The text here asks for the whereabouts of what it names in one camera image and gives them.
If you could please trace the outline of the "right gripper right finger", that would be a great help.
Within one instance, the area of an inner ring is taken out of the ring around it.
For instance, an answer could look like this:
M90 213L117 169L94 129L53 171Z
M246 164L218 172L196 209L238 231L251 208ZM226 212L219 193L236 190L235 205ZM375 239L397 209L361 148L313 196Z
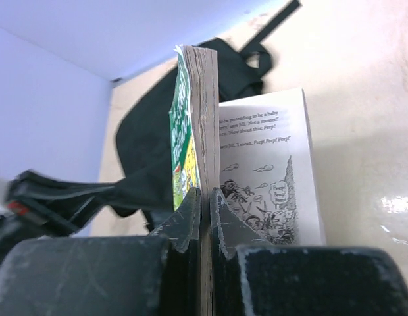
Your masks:
M276 246L210 197L215 315L408 315L408 287L378 248Z

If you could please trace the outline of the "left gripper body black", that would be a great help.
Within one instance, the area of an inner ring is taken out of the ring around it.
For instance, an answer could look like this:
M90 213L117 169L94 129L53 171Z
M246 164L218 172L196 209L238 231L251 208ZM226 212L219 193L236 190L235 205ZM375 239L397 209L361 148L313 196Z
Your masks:
M42 236L70 236L74 217L57 204L55 190L75 183L24 171L13 180L0 178L0 266L19 242Z

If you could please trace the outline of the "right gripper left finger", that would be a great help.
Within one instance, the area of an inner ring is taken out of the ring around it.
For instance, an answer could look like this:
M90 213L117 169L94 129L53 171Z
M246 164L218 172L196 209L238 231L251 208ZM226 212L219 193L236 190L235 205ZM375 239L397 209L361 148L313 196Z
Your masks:
M0 265L0 315L198 315L201 192L146 236L31 239Z

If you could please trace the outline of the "black student backpack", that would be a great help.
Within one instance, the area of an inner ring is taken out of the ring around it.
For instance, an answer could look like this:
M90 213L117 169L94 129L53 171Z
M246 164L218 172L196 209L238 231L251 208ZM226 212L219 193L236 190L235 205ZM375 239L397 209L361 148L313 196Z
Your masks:
M219 38L202 43L202 47L217 52L220 101L262 93L263 76L273 66L272 56L262 42L299 5L299 1L288 3L240 51ZM173 69L164 76L119 124L115 144L124 171L122 180L102 184L75 183L75 188L55 190L59 197L57 204L74 217L76 232L104 206L110 206L121 217L142 211L149 230L171 213L169 110L177 74Z

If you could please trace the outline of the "green 104-storey treehouse book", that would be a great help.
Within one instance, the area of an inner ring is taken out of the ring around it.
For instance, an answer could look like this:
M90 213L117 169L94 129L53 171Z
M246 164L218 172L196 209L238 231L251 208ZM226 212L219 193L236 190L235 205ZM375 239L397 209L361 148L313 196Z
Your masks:
M221 102L217 53L181 45L169 111L173 205L201 192L200 313L213 313L210 197L219 188L230 210L276 246L325 243L313 175L305 92Z

